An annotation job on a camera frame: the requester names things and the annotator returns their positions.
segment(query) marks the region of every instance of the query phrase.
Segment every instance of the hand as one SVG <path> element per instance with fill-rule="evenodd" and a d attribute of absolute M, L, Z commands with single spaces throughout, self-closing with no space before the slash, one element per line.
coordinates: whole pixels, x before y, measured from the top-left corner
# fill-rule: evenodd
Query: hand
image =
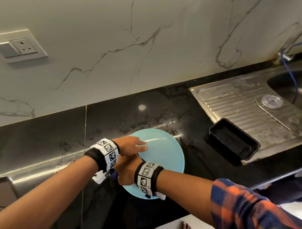
<path fill-rule="evenodd" d="M 142 159 L 137 155 L 119 156 L 114 169 L 118 173 L 118 183 L 120 185 L 132 185 L 134 174 Z"/>
<path fill-rule="evenodd" d="M 140 141 L 138 137 L 125 136 L 113 139 L 120 147 L 120 155 L 130 156 L 148 150 L 146 142 Z"/>

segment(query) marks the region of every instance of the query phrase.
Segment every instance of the black granite countertop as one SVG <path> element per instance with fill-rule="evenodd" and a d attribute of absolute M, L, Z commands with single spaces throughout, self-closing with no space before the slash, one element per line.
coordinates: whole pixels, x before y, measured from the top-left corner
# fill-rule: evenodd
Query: black granite countertop
<path fill-rule="evenodd" d="M 33 160 L 38 163 L 41 158 L 59 158 L 57 166 L 61 166 L 66 163 L 67 154 L 82 152 L 102 137 L 116 138 L 144 128 L 158 128 L 177 136 L 187 174 L 210 180 L 228 178 L 250 188 L 288 176 L 302 168 L 302 146 L 246 166 L 238 164 L 206 142 L 205 136 L 213 123 L 188 90 L 268 67 L 270 62 L 255 64 L 2 126 L 0 173 L 9 165 L 5 164 L 7 161 L 17 169 Z M 145 105 L 145 110 L 140 111 L 139 105 Z M 20 182 L 16 190 L 23 195 L 50 175 Z M 187 214 L 169 198 L 165 201 L 139 199 L 117 181 L 107 178 L 100 185 L 89 181 L 52 228 L 148 229 Z"/>
<path fill-rule="evenodd" d="M 253 65 L 88 105 L 86 145 L 102 137 L 115 138 L 144 128 L 158 128 L 178 136 L 185 155 L 184 173 L 190 175 L 211 180 L 228 178 L 255 188 L 295 173 L 302 168 L 302 147 L 245 166 L 212 148 L 204 137 L 213 123 L 188 90 L 269 65 Z M 146 109 L 140 111 L 139 105 Z M 111 179 L 100 185 L 90 182 L 84 189 L 83 228 L 156 228 L 187 214 L 169 198 L 139 199 Z"/>

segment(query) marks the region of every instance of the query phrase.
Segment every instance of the black rectangular tray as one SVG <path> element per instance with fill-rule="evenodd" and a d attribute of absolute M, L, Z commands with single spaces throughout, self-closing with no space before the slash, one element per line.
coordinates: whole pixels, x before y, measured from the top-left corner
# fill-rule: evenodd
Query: black rectangular tray
<path fill-rule="evenodd" d="M 260 148 L 258 141 L 226 118 L 220 119 L 210 128 L 210 135 L 243 160 L 249 160 Z"/>

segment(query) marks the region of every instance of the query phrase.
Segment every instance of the blue plate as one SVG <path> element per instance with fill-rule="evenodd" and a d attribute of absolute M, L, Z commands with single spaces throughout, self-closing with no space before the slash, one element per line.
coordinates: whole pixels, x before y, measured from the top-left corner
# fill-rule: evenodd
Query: blue plate
<path fill-rule="evenodd" d="M 159 129 L 144 129 L 133 133 L 131 136 L 139 137 L 147 142 L 148 150 L 139 153 L 145 161 L 158 163 L 167 170 L 183 173 L 185 169 L 185 157 L 177 140 L 169 133 Z M 148 199 L 145 194 L 135 185 L 124 186 L 132 195 Z"/>

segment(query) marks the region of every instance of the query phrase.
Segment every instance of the white marble backsplash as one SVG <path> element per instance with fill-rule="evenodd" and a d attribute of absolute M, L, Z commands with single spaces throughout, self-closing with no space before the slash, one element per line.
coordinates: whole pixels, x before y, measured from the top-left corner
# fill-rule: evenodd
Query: white marble backsplash
<path fill-rule="evenodd" d="M 0 125 L 270 60 L 302 31 L 300 0 L 19 2 L 0 32 L 30 29 L 49 57 L 0 63 Z"/>

